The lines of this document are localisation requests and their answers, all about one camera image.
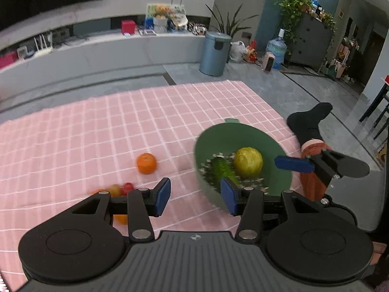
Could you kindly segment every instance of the orange pants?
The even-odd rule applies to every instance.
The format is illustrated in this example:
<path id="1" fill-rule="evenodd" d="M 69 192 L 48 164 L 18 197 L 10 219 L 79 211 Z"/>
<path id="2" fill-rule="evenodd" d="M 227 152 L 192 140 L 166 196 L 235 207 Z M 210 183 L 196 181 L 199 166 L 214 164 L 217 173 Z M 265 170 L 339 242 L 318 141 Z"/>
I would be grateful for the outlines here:
<path id="1" fill-rule="evenodd" d="M 322 149 L 332 150 L 325 142 L 315 143 L 304 148 L 301 158 L 305 158 L 308 155 L 318 155 Z M 305 196 L 311 201 L 319 201 L 327 190 L 327 186 L 314 173 L 301 173 L 301 184 Z"/>

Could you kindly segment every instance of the dark gray cabinet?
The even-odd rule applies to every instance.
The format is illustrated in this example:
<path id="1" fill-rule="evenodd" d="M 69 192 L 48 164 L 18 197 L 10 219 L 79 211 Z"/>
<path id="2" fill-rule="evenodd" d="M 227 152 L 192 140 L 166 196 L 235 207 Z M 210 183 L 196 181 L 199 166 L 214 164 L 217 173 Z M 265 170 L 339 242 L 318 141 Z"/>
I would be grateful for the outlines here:
<path id="1" fill-rule="evenodd" d="M 296 30 L 297 43 L 293 45 L 291 63 L 304 64 L 317 70 L 327 54 L 332 30 L 308 14 L 304 14 Z"/>

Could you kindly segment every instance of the green bowl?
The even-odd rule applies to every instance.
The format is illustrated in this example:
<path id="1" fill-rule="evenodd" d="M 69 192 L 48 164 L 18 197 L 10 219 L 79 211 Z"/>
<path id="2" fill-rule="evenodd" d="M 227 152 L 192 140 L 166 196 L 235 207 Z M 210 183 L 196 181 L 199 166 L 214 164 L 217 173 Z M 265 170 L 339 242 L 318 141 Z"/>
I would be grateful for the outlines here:
<path id="1" fill-rule="evenodd" d="M 214 125 L 202 132 L 194 146 L 200 189 L 214 205 L 223 210 L 227 208 L 221 195 L 205 181 L 199 169 L 207 159 L 213 158 L 213 154 L 230 155 L 243 147 L 253 147 L 262 154 L 261 177 L 264 178 L 264 186 L 269 187 L 269 195 L 280 195 L 282 190 L 290 188 L 292 182 L 291 171 L 278 169 L 274 165 L 275 157 L 286 154 L 273 138 L 255 127 L 240 123 L 237 119 L 226 119 L 225 123 Z"/>

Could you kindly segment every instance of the person's foot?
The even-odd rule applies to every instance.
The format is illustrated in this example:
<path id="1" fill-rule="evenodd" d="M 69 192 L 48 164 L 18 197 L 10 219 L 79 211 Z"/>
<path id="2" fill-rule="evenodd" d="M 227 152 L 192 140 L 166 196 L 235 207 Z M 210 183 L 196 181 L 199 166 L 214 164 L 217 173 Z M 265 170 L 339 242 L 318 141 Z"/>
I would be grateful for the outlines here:
<path id="1" fill-rule="evenodd" d="M 318 124 L 331 113 L 332 108 L 331 103 L 319 103 L 312 110 L 289 115 L 286 123 L 301 146 L 311 139 L 323 140 Z"/>

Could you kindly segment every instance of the orange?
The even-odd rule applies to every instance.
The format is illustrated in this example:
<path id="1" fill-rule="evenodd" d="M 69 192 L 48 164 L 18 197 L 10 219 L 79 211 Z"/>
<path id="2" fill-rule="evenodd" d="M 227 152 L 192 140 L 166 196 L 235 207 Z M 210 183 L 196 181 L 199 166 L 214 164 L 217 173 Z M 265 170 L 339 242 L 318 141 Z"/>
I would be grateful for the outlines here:
<path id="1" fill-rule="evenodd" d="M 114 219 L 116 222 L 122 224 L 122 225 L 127 225 L 128 224 L 128 216 L 127 215 L 114 215 Z"/>
<path id="2" fill-rule="evenodd" d="M 151 174 L 157 168 L 157 160 L 152 154 L 141 154 L 137 158 L 137 167 L 140 173 Z"/>

